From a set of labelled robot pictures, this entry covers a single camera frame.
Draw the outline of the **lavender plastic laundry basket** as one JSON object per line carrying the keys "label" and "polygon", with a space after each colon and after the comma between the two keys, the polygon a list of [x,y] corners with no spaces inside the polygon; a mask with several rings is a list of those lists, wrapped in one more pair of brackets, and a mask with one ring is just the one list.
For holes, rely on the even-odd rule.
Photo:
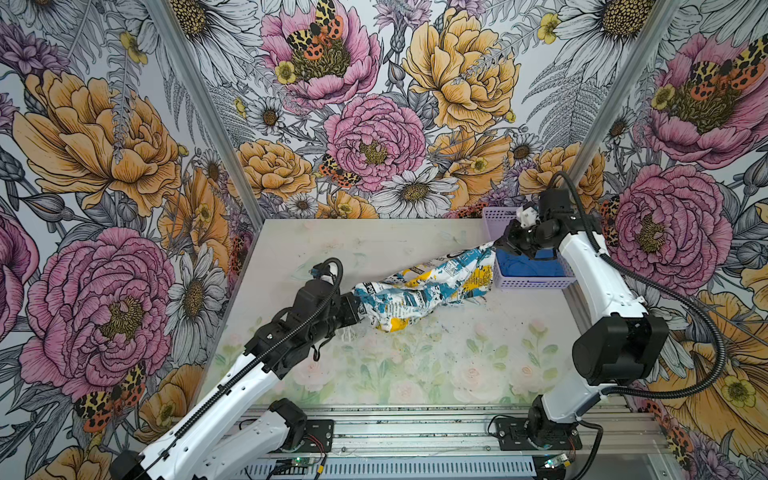
{"label": "lavender plastic laundry basket", "polygon": [[[512,207],[485,207],[482,210],[482,219],[490,240],[500,238],[510,221],[516,218],[516,209]],[[539,251],[535,260],[503,250],[496,253],[494,286],[498,289],[562,290],[575,282],[576,278],[570,268],[561,258],[555,259],[552,250]]]}

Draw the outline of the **white teal yellow printed garment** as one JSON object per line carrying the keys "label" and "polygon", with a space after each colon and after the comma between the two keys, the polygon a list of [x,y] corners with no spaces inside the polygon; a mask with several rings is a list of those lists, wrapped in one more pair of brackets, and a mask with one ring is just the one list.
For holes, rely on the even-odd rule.
{"label": "white teal yellow printed garment", "polygon": [[352,290],[363,323],[386,333],[406,329],[443,306],[459,305],[492,289],[496,252],[491,243],[396,272]]}

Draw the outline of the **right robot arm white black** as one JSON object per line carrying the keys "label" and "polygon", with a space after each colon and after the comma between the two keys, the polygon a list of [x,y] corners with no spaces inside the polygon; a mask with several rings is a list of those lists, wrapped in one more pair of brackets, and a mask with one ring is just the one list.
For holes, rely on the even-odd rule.
{"label": "right robot arm white black", "polygon": [[538,448],[564,441],[613,388],[647,376],[669,335],[666,322],[648,312],[610,265],[599,223],[575,211],[573,199],[565,189],[544,191],[538,209],[519,213],[494,243],[498,251],[530,259],[551,251],[587,300],[591,325],[572,345],[574,372],[537,396],[528,412],[526,435]]}

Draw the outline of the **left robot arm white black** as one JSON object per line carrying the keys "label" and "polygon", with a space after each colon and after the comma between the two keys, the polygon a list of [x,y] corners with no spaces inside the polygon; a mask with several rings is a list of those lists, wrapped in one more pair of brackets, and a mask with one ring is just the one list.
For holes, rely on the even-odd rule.
{"label": "left robot arm white black", "polygon": [[176,426],[141,452],[119,454],[110,465],[111,477],[224,478],[258,456],[296,449],[305,436],[307,416],[287,399],[273,402],[235,435],[227,433],[291,369],[318,358],[336,330],[358,322],[359,302],[341,292],[341,279],[340,273],[326,273],[308,281],[293,305],[257,330],[222,381]]}

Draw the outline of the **blue cloth garment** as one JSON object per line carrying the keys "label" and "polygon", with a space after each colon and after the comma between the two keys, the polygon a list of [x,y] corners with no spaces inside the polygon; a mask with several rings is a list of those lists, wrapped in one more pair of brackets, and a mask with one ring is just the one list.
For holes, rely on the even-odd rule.
{"label": "blue cloth garment", "polygon": [[498,251],[496,260],[505,277],[565,277],[565,268],[552,249],[539,250],[533,259]]}

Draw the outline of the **green circuit board left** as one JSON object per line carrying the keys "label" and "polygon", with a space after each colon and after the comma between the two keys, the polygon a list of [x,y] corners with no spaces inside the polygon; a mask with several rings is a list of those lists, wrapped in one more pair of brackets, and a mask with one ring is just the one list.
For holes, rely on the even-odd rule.
{"label": "green circuit board left", "polygon": [[279,460],[269,472],[268,478],[271,479],[275,475],[313,474],[314,478],[317,479],[324,472],[325,463],[326,461],[324,458],[310,457]]}

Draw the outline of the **green circuit board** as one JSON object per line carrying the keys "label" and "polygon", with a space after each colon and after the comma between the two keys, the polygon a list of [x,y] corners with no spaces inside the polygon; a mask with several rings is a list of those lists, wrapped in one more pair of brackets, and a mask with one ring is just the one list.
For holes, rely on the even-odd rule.
{"label": "green circuit board", "polygon": [[310,457],[279,460],[269,472],[268,478],[271,479],[275,475],[313,474],[314,478],[317,479],[324,472],[325,463],[326,461],[324,458]]}
{"label": "green circuit board", "polygon": [[567,468],[571,465],[571,460],[568,454],[561,453],[558,455],[550,456],[548,457],[542,467],[544,469],[559,469],[559,468]]}

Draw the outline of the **green circuit board right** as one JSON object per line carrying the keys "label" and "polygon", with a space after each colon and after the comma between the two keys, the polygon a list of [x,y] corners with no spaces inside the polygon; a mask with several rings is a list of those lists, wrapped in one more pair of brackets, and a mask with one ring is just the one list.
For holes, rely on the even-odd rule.
{"label": "green circuit board right", "polygon": [[558,455],[550,456],[548,457],[542,467],[544,469],[559,469],[559,468],[567,468],[571,465],[571,460],[568,454],[561,453]]}

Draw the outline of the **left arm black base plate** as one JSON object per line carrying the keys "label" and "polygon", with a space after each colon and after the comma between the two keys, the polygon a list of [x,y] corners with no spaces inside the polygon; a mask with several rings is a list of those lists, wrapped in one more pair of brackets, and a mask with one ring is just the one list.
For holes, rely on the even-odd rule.
{"label": "left arm black base plate", "polygon": [[295,453],[330,453],[334,439],[335,422],[333,420],[310,418],[305,426],[304,433],[292,444],[288,438],[280,448],[270,451],[270,454],[295,454]]}

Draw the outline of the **aluminium mounting rail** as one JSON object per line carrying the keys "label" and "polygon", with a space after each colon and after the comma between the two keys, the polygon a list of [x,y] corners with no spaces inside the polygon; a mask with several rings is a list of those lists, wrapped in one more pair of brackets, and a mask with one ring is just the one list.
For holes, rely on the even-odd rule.
{"label": "aluminium mounting rail", "polygon": [[[523,417],[520,405],[324,406],[306,407],[311,419],[332,420],[334,457],[441,457],[501,455],[489,425],[495,416]],[[667,451],[660,427],[649,414],[621,405],[597,406],[584,419],[604,428],[603,455]]]}

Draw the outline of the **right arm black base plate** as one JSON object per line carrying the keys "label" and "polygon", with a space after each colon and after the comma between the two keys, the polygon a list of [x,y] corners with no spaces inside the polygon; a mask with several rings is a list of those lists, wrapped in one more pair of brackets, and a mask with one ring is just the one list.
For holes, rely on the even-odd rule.
{"label": "right arm black base plate", "polygon": [[502,451],[568,450],[583,448],[576,424],[554,423],[544,420],[534,424],[523,417],[495,416],[488,425]]}

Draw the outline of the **right aluminium corner post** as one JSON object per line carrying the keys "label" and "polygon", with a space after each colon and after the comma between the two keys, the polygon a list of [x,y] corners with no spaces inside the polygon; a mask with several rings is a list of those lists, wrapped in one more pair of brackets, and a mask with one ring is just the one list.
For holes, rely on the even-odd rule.
{"label": "right aluminium corner post", "polygon": [[635,45],[629,50],[627,62],[617,70],[614,83],[608,90],[574,163],[563,171],[565,178],[577,184],[586,174],[594,156],[598,153],[606,131],[620,113],[623,100],[631,93],[650,58],[654,58],[658,46],[679,10],[681,1],[656,1],[646,25],[639,32]]}

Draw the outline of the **aluminium corner post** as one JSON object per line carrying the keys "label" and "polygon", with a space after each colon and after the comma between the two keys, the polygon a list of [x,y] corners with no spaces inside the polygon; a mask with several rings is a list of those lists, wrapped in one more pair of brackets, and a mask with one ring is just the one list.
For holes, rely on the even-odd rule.
{"label": "aluminium corner post", "polygon": [[196,56],[192,48],[187,45],[172,7],[168,1],[149,1],[147,9],[176,67],[179,79],[186,87],[213,146],[230,174],[255,233],[259,234],[265,222],[265,216],[245,177],[235,154],[235,148],[207,88],[205,78],[197,67]]}
{"label": "aluminium corner post", "polygon": [[617,70],[614,83],[608,90],[574,163],[563,171],[565,178],[577,184],[586,174],[594,156],[598,153],[606,131],[620,113],[623,100],[631,93],[650,58],[654,58],[658,46],[679,10],[681,1],[656,1],[646,25],[639,32],[635,45],[629,50],[627,62]]}

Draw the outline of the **left aluminium corner post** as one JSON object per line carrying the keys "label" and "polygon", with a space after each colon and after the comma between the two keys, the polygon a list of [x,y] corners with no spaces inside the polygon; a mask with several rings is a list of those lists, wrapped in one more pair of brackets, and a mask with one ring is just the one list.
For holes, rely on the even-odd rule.
{"label": "left aluminium corner post", "polygon": [[207,88],[205,78],[197,67],[196,56],[192,48],[187,45],[172,7],[168,1],[149,1],[147,9],[176,67],[179,79],[186,87],[213,146],[230,174],[255,233],[259,234],[265,222],[265,216],[245,177],[235,154],[235,148]]}

